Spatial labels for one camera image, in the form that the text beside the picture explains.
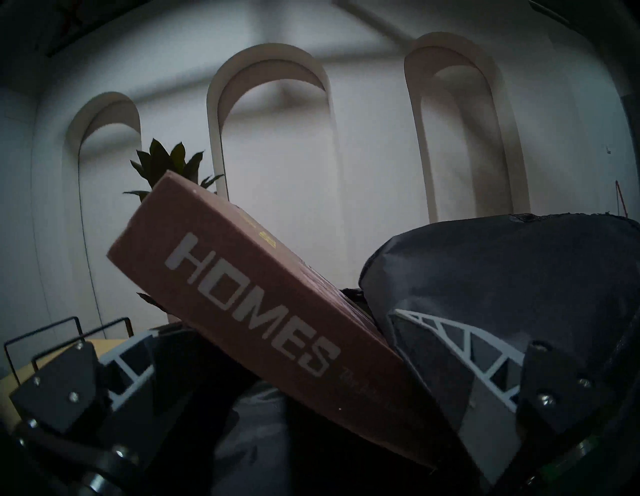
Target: arch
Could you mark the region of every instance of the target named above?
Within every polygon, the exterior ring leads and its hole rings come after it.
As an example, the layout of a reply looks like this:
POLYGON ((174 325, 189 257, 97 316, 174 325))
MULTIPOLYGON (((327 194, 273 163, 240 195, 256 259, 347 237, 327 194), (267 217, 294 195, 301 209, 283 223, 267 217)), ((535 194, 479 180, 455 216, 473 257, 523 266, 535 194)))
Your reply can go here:
MULTIPOLYGON (((211 142, 213 170, 216 175, 225 173, 220 134, 231 107, 251 88, 283 79, 282 74, 285 74, 287 78, 306 81, 318 86, 327 93, 327 96, 330 94, 329 79, 320 62, 300 48, 281 43, 265 43, 242 50, 222 64, 216 72, 207 91, 209 141, 211 142), (281 61, 282 63, 274 69, 274 65, 266 65, 266 61, 281 61), (235 77, 241 77, 240 73, 244 70, 253 72, 251 78, 246 78, 252 82, 247 85, 229 86, 229 82, 235 77)), ((218 194, 228 199, 226 177, 218 182, 218 194)))
POLYGON ((236 54, 209 87, 211 152, 214 172, 226 174, 219 194, 327 279, 349 285, 328 89, 320 64, 290 45, 264 44, 236 54))
MULTIPOLYGON (((101 315, 95 280, 92 277, 86 240, 87 225, 83 219, 80 153, 81 147, 85 143, 95 141, 96 137, 100 138, 98 135, 101 129, 109 129, 109 126, 114 127, 114 125, 129 129, 129 134, 138 137, 135 144, 129 137, 129 144, 135 147, 140 146, 140 116, 134 102, 122 93, 102 93, 92 98, 77 112, 67 129, 63 146, 62 171, 68 259, 72 270, 73 286, 76 290, 76 301, 79 306, 77 314, 81 318, 83 326, 87 328, 99 326, 110 319, 113 320, 113 318, 110 318, 111 315, 101 315)), ((117 139, 122 137, 113 133, 111 135, 117 139)), ((102 139, 102 151, 117 144, 118 142, 111 143, 102 139)), ((127 184, 122 184, 120 191, 125 191, 127 187, 127 184)), ((135 301, 135 298, 137 296, 132 293, 130 299, 135 301)), ((128 314, 129 309, 123 309, 122 312, 123 315, 128 314)))
MULTIPOLYGON (((405 77, 408 86, 410 81, 418 76, 423 79, 432 79, 434 82, 450 79, 452 66, 459 67, 461 73, 466 73, 462 77, 473 78, 474 72, 478 72, 488 84, 490 95, 495 108, 495 116, 502 148, 504 149, 504 161, 508 174, 508 190, 511 196, 513 212, 529 212, 529 187, 527 174, 522 155, 520 136, 516 125, 511 103, 509 101, 504 78, 493 58, 486 54, 479 46, 452 33, 429 33, 421 36, 412 43, 412 49, 405 58, 405 77), (420 51, 429 52, 429 63, 427 65, 416 63, 420 51)), ((435 205, 435 191, 433 177, 430 172, 429 155, 426 143, 420 138, 422 132, 422 117, 420 115, 420 102, 412 97, 414 117, 419 134, 420 154, 422 156, 423 169, 425 171, 425 187, 428 196, 429 217, 431 221, 437 219, 437 208, 435 205)))

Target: white wall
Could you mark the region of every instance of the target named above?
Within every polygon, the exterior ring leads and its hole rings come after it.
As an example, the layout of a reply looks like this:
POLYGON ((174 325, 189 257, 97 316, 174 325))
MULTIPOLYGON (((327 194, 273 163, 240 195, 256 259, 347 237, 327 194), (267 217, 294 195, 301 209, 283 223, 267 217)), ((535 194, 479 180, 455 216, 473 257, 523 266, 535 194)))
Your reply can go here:
MULTIPOLYGON (((534 213, 602 210, 602 178, 588 145, 590 131, 581 125, 585 99, 575 96, 577 87, 563 72, 557 43, 554 48, 526 0, 360 5, 398 33, 395 39, 447 31, 493 58, 520 135, 534 213)), ((428 222, 404 79, 406 44, 391 41, 329 1, 285 3, 267 12, 244 1, 155 0, 52 60, 56 72, 38 106, 31 163, 35 243, 51 319, 80 313, 87 305, 74 292, 73 267, 81 257, 65 235, 70 184, 65 178, 73 166, 63 159, 64 143, 76 114, 92 98, 120 92, 138 107, 143 147, 155 137, 169 147, 183 141, 188 154, 210 152, 209 82, 233 55, 268 42, 307 51, 328 76, 351 280, 386 239, 428 222)), ((606 73, 598 77, 609 84, 606 73)), ((608 101, 606 94, 598 96, 608 101)), ((211 155, 205 155, 203 169, 210 167, 211 155)), ((619 167, 625 201, 637 204, 635 165, 624 161, 619 167)), ((29 195, 28 189, 21 191, 29 195)))
POLYGON ((452 50, 405 61, 431 222, 513 212, 495 104, 484 75, 452 50))
POLYGON ((580 123, 587 136, 588 150, 594 159, 597 209, 624 215, 622 204, 618 203, 617 180, 628 215, 640 220, 636 155, 627 116, 609 70, 583 36, 539 16, 553 43, 557 64, 572 90, 580 123))
POLYGON ((245 93, 222 131, 229 200, 338 287, 352 287, 326 94, 286 79, 245 93))
MULTIPOLYGON (((33 331, 51 323, 44 297, 33 239, 31 215, 31 139, 36 102, 25 95, 0 88, 0 341, 33 331)), ((65 337, 58 328, 11 345, 9 353, 16 367, 29 362, 35 353, 65 337)), ((0 358, 0 376, 9 365, 0 358)))
MULTIPOLYGON (((85 139, 79 155, 79 184, 86 256, 101 323, 129 317, 134 332, 167 323, 159 308, 143 301, 141 291, 110 260, 107 251, 140 205, 123 191, 148 191, 149 184, 129 160, 140 149, 140 134, 125 124, 106 124, 85 139)), ((126 337, 123 326, 106 337, 126 337)))

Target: bolt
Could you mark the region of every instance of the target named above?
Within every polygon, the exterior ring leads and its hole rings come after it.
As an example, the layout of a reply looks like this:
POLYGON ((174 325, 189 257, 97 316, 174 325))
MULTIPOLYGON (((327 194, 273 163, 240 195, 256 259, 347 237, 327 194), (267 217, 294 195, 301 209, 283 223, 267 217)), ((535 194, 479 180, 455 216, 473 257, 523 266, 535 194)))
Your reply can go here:
POLYGON ((111 448, 111 451, 125 460, 129 460, 131 463, 138 464, 140 459, 138 455, 129 451, 129 448, 123 446, 122 444, 115 444, 111 448))
POLYGON ((542 406, 554 406, 556 404, 556 399, 547 393, 538 394, 538 399, 540 403, 542 403, 542 406))
POLYGON ((113 452, 115 454, 117 454, 121 458, 126 458, 127 457, 127 453, 129 452, 129 450, 127 448, 125 448, 124 446, 120 445, 120 444, 116 444, 113 447, 113 452))
POLYGON ((537 349, 538 351, 549 351, 549 348, 547 348, 544 344, 542 343, 534 343, 531 345, 531 347, 533 349, 537 349))
POLYGON ((92 494, 94 492, 98 494, 106 494, 107 492, 111 493, 111 491, 109 491, 109 482, 100 474, 87 472, 84 475, 82 482, 85 486, 89 486, 93 489, 92 494))

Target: green leaves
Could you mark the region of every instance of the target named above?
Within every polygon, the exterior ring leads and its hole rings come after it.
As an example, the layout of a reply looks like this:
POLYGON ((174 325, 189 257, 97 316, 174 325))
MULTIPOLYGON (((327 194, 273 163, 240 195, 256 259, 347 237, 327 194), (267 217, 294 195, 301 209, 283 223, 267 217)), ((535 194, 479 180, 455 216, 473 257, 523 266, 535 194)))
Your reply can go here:
POLYGON ((150 193, 149 191, 124 191, 122 194, 123 195, 138 195, 140 197, 140 203, 142 203, 142 200, 144 200, 149 193, 150 193))
POLYGON ((173 161, 173 165, 176 169, 176 172, 182 175, 182 171, 184 170, 184 156, 186 151, 184 150, 184 145, 182 143, 178 143, 174 146, 173 150, 171 150, 171 160, 173 161))
POLYGON ((147 178, 147 176, 145 175, 145 171, 142 168, 142 166, 136 162, 134 162, 133 160, 130 160, 131 165, 133 165, 133 168, 136 170, 136 172, 138 172, 138 174, 140 174, 144 179, 147 178))
POLYGON ((187 165, 184 167, 184 170, 182 171, 182 177, 186 177, 190 181, 197 183, 198 169, 200 168, 200 162, 202 162, 203 156, 204 152, 198 152, 193 157, 191 157, 189 162, 187 162, 187 165))
MULTIPOLYGON (((186 151, 182 143, 174 146, 171 154, 169 154, 159 141, 152 140, 151 146, 149 146, 149 153, 140 150, 138 150, 137 153, 140 163, 132 160, 131 165, 141 177, 147 180, 151 187, 154 187, 168 170, 176 172, 196 184, 198 183, 198 169, 200 162, 202 162, 204 152, 196 153, 185 163, 186 151)), ((213 179, 209 176, 204 179, 200 185, 203 188, 208 188, 222 176, 224 176, 224 174, 215 176, 213 179)), ((149 191, 125 191, 125 194, 138 195, 140 201, 142 201, 149 194, 149 191)))
POLYGON ((220 179, 221 177, 223 177, 224 174, 219 174, 217 176, 215 176, 213 179, 210 179, 211 176, 208 176, 206 178, 204 178, 202 180, 202 182, 200 183, 200 185, 204 188, 207 189, 209 186, 211 186, 213 183, 215 183, 218 179, 220 179))
POLYGON ((160 310, 162 310, 163 312, 166 312, 164 307, 162 305, 160 305, 160 303, 158 303, 156 300, 151 298, 151 296, 149 296, 148 294, 145 294, 143 292, 139 292, 138 296, 140 298, 142 298, 143 300, 145 300, 147 303, 151 303, 151 305, 155 305, 156 307, 160 308, 160 310))
POLYGON ((147 181, 149 182, 149 186, 154 187, 156 185, 156 182, 160 180, 165 172, 167 172, 168 170, 178 172, 178 170, 173 165, 173 160, 159 141, 151 141, 149 152, 151 155, 151 160, 149 173, 147 175, 147 181))
POLYGON ((136 153, 138 154, 138 158, 140 159, 142 170, 145 172, 145 175, 142 177, 146 179, 149 171, 151 170, 151 155, 149 155, 147 152, 141 152, 140 150, 136 150, 136 153))

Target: screw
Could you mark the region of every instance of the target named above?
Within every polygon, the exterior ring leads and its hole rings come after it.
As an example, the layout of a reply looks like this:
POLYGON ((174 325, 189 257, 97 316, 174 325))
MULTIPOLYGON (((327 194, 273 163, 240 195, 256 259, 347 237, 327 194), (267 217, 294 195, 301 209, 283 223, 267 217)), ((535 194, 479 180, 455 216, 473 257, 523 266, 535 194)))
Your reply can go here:
POLYGON ((116 444, 112 451, 121 458, 126 458, 129 453, 129 450, 120 444, 116 444))
POLYGON ((538 351, 549 351, 549 348, 547 348, 544 344, 542 343, 534 343, 531 345, 531 347, 533 349, 537 349, 538 351))
POLYGON ((122 444, 115 444, 111 448, 111 451, 125 460, 129 460, 131 463, 137 465, 140 462, 138 455, 129 451, 129 448, 122 444))
POLYGON ((540 403, 542 403, 542 406, 554 406, 556 404, 556 399, 547 393, 538 394, 538 399, 540 403))

